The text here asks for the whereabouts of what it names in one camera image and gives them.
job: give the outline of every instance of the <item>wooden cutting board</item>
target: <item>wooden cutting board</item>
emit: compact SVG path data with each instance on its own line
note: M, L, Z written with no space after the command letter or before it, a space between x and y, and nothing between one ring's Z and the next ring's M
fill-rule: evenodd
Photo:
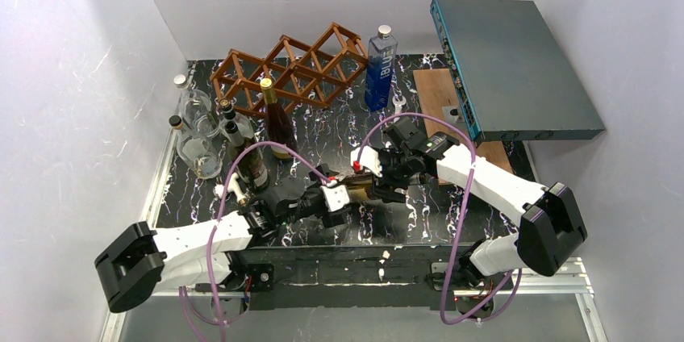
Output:
M434 116L444 120L443 106L458 106L458 96L456 87L451 79L448 69L421 69L413 71L415 89L418 91L420 108L426 115ZM451 136L461 138L458 134L450 132L446 127L425 120L427 136L432 136L435 132L446 132ZM501 142L484 142L477 149L478 155L485 157L490 163L513 174L511 163L508 161L506 151Z

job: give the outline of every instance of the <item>blue glass bottle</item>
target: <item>blue glass bottle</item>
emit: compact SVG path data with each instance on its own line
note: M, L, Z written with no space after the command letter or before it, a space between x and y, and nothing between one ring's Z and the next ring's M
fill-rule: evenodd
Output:
M382 109L389 103L394 58L397 55L397 40L391 32L391 27L382 25L377 29L377 36L368 42L364 99L370 111Z

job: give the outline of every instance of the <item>wooden lattice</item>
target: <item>wooden lattice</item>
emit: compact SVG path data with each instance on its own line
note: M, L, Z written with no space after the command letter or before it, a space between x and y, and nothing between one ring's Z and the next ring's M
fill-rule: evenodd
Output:
M335 35L342 47L334 56L320 50L332 35ZM293 48L304 53L301 59L295 59ZM289 66L283 66L275 62L276 57L283 49L285 49L287 56L290 58ZM319 58L327 60L325 66L321 65ZM340 62L344 58L351 58L358 63L358 68L348 77L344 75L340 66ZM243 67L240 65L241 61L257 65L256 70L249 77L244 75ZM264 77L273 80L271 71L280 73L277 80L274 80L274 88L278 98L285 99L286 101L289 100L289 104L285 107L285 111L289 113L300 103L310 104L319 108L329 107L333 100L342 94L359 74L364 71L367 64L368 53L361 42L361 38L337 23L332 23L319 40L311 46L293 40L286 35L281 36L276 47L263 59L231 49L223 63L211 74L211 81L214 84L214 90L219 101L223 98L232 100L243 90L247 97L247 108L236 105L236 110L248 116L264 118L265 115L261 111L264 106L263 97L257 96L257 100L254 101L251 95L251 92L261 93L261 88L256 79L262 74ZM236 78L231 78L227 75L231 67L235 67ZM337 77L330 74L333 72L333 69ZM326 97L323 94L320 88L322 82L336 86L330 96ZM221 90L222 84L225 84L227 89L225 93ZM294 92L288 90L286 86L293 87ZM310 96L311 91L314 91L315 95Z

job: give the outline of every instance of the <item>bottle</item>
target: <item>bottle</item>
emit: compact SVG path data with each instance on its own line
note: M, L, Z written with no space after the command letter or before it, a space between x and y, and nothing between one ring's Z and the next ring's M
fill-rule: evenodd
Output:
M232 120L226 123L226 132L228 133L228 157L234 161L247 147L252 143L246 140L237 124ZM259 191L269 185L269 172L264 165L264 157L261 155L260 149L254 149L247 153L244 158L237 164L237 173L242 182L252 187L253 190Z
M213 138L220 132L218 120L211 111L211 100L201 90L190 88L185 74L179 74L173 82L181 90L179 114L188 127L201 135Z
M219 175L221 160L211 142L191 130L178 115L171 116L169 124L178 135L176 142L178 156L193 170L197 178L209 179Z
M266 103L266 133L273 142L284 144L292 151L297 152L297 140L294 138L292 121L287 117L285 110L277 100L276 90L269 78L260 81L261 92L264 93ZM271 151L278 159L288 160L292 156L285 150L271 146Z
M221 99L219 106L221 107L221 115L223 116L223 120L221 121L221 124L223 125L221 133L228 137L226 124L227 122L232 121L237 124L237 129L240 131L242 137L249 140L250 144L254 143L256 141L254 139L254 128L252 128L252 123L250 123L247 116L242 115L240 112L236 112L230 100L227 98Z
M364 100L370 111L384 108L389 102L397 54L397 40L391 32L391 27L382 25L377 29L377 36L368 42Z

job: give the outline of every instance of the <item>wrench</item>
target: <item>wrench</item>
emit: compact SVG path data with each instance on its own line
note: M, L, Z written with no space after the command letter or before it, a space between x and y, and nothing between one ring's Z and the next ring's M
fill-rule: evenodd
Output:
M400 94L392 97L392 104L394 104L394 114L401 114L402 107L406 104L406 99Z

